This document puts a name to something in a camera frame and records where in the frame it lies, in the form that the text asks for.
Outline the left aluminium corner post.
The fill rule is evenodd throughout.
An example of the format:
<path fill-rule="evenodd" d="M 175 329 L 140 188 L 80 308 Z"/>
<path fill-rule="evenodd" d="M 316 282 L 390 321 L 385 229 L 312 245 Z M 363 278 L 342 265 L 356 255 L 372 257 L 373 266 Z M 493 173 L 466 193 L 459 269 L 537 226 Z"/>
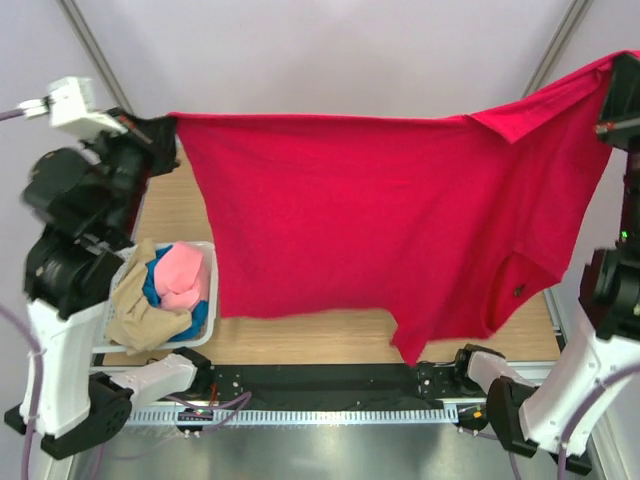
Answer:
<path fill-rule="evenodd" d="M 89 23 L 75 0 L 56 0 L 86 55 L 96 69 L 99 78 L 118 106 L 133 113 L 134 109 L 103 53 Z"/>

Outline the white plastic laundry basket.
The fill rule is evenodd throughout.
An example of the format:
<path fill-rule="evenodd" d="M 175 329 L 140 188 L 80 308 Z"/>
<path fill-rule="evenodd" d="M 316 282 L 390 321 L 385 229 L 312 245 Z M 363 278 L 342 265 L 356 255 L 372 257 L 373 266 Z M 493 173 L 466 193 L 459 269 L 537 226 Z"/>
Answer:
<path fill-rule="evenodd" d="M 209 267 L 209 309 L 208 316 L 205 321 L 205 324 L 201 327 L 198 335 L 195 339 L 188 341 L 178 341 L 178 342 L 169 342 L 161 344 L 157 349 L 153 350 L 167 350 L 174 349 L 179 347 L 188 347 L 194 348 L 200 346 L 208 341 L 213 332 L 213 325 L 217 316 L 217 300 L 218 300 L 218 268 L 216 264 L 216 254 L 214 244 L 211 242 L 184 242 L 187 243 L 197 249 L 199 249 L 205 258 L 206 265 Z M 155 250 L 163 247 L 167 247 L 170 244 L 175 243 L 166 243 L 166 244 L 156 244 Z M 97 321 L 97 327 L 94 335 L 94 344 L 93 344 L 93 352 L 95 354 L 107 354 L 107 353 L 115 353 L 115 352 L 124 352 L 126 353 L 126 348 L 122 345 L 119 345 L 115 342 L 108 340 L 105 336 L 105 329 L 109 323 L 109 321 L 113 318 L 115 310 L 111 299 L 111 294 L 119 281 L 121 280 L 129 260 L 132 256 L 133 251 L 136 246 L 131 248 L 126 248 L 121 250 L 118 255 L 124 259 L 123 265 L 118 269 L 114 277 L 111 281 L 110 287 L 110 297 L 108 301 L 105 303 L 104 313 L 102 318 Z"/>

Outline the pink t shirt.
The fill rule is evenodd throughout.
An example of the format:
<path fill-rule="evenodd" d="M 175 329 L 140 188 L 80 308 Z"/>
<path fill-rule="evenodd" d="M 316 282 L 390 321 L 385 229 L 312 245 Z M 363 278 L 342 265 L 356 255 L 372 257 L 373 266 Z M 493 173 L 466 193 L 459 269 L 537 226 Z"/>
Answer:
<path fill-rule="evenodd" d="M 164 310 L 193 311 L 209 300 L 209 267 L 197 248 L 178 242 L 157 262 L 154 285 Z"/>

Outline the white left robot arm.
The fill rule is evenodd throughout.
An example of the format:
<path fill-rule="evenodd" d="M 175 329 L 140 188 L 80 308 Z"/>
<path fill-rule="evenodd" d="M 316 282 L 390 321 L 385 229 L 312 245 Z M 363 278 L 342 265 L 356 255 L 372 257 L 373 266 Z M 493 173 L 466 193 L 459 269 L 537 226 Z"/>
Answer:
<path fill-rule="evenodd" d="M 146 120 L 110 109 L 91 119 L 79 148 L 42 156 L 23 190 L 44 229 L 25 261 L 27 390 L 4 420 L 25 437 L 39 435 L 56 460 L 109 441 L 134 410 L 201 392 L 210 377 L 210 361 L 186 347 L 116 376 L 89 370 L 97 323 L 147 183 L 177 167 L 175 133 L 173 117 Z"/>

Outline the right aluminium corner post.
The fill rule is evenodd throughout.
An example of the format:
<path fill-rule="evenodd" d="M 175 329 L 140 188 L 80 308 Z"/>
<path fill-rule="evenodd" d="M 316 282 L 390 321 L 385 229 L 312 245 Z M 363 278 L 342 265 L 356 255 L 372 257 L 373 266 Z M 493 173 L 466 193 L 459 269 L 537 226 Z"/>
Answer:
<path fill-rule="evenodd" d="M 544 54 L 529 78 L 522 97 L 533 94 L 546 84 L 592 4 L 592 0 L 572 0 L 569 3 Z"/>

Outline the red polo shirt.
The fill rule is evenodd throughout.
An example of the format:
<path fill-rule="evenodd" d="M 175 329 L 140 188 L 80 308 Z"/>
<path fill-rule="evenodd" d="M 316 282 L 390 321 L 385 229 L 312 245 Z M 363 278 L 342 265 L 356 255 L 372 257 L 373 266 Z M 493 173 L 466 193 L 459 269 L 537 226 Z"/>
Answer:
<path fill-rule="evenodd" d="M 221 315 L 382 309 L 411 365 L 492 336 L 569 267 L 611 155 L 595 124 L 613 70 L 439 119 L 177 114 Z"/>

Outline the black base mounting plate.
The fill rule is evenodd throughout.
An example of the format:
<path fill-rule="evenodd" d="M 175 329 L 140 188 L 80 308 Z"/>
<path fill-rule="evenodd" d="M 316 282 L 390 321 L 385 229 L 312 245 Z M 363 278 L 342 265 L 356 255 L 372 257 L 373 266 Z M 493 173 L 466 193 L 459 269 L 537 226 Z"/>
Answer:
<path fill-rule="evenodd" d="M 451 363 L 218 365 L 180 393 L 228 402 L 251 393 L 250 410 L 400 411 L 437 408 L 446 399 L 484 399 Z"/>

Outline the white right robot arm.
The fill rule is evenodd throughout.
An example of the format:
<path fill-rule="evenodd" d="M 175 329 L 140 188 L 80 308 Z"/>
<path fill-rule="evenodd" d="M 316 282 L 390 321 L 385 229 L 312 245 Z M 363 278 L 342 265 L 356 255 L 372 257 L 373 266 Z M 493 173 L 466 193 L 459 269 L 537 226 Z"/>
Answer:
<path fill-rule="evenodd" d="M 580 284 L 587 316 L 540 386 L 520 376 L 496 351 L 468 344 L 453 365 L 455 385 L 486 395 L 492 436 L 511 458 L 539 450 L 556 461 L 557 476 L 586 475 L 588 438 L 608 406 L 639 372 L 639 57 L 622 53 L 595 133 L 627 154 L 619 236 L 594 252 Z"/>

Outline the beige t shirt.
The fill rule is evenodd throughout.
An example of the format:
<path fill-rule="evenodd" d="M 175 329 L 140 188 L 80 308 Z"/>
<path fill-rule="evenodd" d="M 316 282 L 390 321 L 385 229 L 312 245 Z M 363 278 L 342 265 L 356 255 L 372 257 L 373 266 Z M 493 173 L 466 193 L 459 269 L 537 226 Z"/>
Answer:
<path fill-rule="evenodd" d="M 189 310 L 167 311 L 152 307 L 145 296 L 147 264 L 155 258 L 152 239 L 139 243 L 111 294 L 115 313 L 105 329 L 105 336 L 124 346 L 128 355 L 153 351 L 192 325 Z"/>

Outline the blue t shirt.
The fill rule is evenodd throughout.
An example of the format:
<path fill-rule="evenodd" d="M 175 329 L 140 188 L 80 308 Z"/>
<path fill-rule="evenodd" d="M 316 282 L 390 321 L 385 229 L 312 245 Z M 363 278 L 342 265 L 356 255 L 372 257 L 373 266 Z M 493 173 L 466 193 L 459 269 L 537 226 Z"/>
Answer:
<path fill-rule="evenodd" d="M 155 251 L 155 258 L 146 263 L 147 275 L 142 291 L 151 307 L 159 307 L 161 296 L 155 287 L 155 269 L 161 259 L 173 248 L 170 244 L 167 247 L 159 248 Z M 191 326 L 169 339 L 169 342 L 188 341 L 195 339 L 201 327 L 205 324 L 208 316 L 209 303 L 207 300 L 200 300 L 191 311 Z"/>

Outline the aluminium corner post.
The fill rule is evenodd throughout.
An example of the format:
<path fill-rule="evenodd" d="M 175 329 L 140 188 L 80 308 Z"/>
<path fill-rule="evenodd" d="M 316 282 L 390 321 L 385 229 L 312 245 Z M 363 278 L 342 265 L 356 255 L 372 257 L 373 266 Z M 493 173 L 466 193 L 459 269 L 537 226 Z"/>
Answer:
<path fill-rule="evenodd" d="M 572 0 L 569 3 L 544 54 L 529 78 L 522 97 L 533 94 L 546 84 L 592 4 L 592 0 Z"/>
<path fill-rule="evenodd" d="M 56 0 L 86 55 L 96 69 L 99 78 L 118 106 L 133 113 L 134 109 L 103 53 L 89 23 L 75 0 Z"/>

